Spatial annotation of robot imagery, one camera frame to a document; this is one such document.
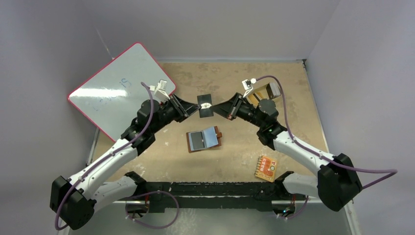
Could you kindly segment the brown leather card holder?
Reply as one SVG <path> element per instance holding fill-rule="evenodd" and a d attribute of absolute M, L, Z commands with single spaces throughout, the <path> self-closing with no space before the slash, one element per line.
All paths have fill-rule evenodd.
<path fill-rule="evenodd" d="M 204 150 L 207 150 L 207 149 L 220 147 L 222 145 L 221 138 L 222 138 L 223 135 L 219 131 L 218 126 L 212 126 L 212 127 L 209 127 L 207 129 L 204 129 L 204 130 L 201 130 L 201 131 L 203 132 L 203 135 L 204 135 L 205 148 L 202 149 L 202 150 L 198 150 L 198 151 L 204 151 Z M 187 141 L 188 152 L 189 153 L 198 152 L 198 151 L 192 151 L 190 149 L 190 142 L 189 142 L 189 134 L 190 133 L 192 133 L 192 132 L 187 132 L 186 133 L 186 141 Z"/>

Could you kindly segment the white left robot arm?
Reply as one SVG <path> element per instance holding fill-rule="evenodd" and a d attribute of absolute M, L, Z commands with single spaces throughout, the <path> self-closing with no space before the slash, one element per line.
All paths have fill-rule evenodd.
<path fill-rule="evenodd" d="M 52 182 L 49 206 L 56 213 L 56 230 L 83 227 L 103 198 L 98 189 L 104 182 L 149 148 L 159 130 L 173 121 L 186 120 L 200 108 L 174 94 L 163 103 L 152 98 L 144 101 L 130 126 L 109 150 L 78 173 L 69 178 L 59 176 Z"/>

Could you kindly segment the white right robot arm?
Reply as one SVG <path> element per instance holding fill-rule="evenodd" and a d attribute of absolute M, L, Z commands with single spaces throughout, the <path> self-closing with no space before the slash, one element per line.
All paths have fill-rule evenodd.
<path fill-rule="evenodd" d="M 362 190 L 362 183 L 353 163 L 345 154 L 337 156 L 319 150 L 291 135 L 278 120 L 274 101 L 263 99 L 257 106 L 236 93 L 230 100 L 213 105 L 211 110 L 229 120 L 241 118 L 259 128 L 260 142 L 283 153 L 313 173 L 305 176 L 291 173 L 275 185 L 276 196 L 287 199 L 292 194 L 319 198 L 325 206 L 338 212 Z"/>

